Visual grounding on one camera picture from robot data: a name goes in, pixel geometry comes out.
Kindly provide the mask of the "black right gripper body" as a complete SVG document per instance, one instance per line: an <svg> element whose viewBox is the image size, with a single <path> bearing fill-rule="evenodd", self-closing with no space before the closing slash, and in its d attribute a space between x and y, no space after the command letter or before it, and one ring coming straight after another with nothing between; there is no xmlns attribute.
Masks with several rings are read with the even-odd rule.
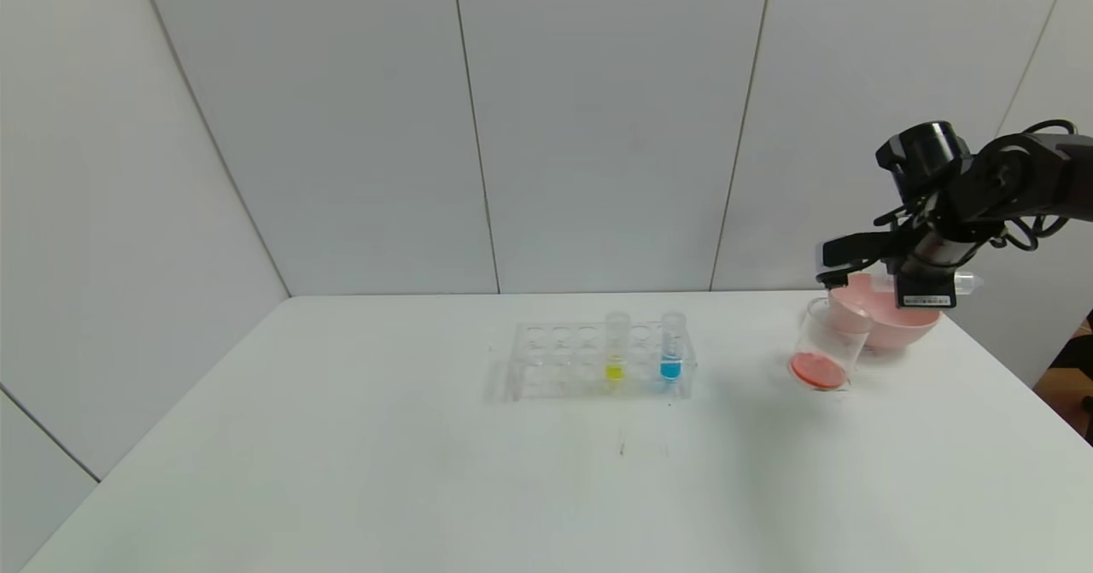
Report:
<svg viewBox="0 0 1093 573"><path fill-rule="evenodd" d="M979 252L977 243L926 236L914 243L894 270L900 308L954 308L956 274Z"/></svg>

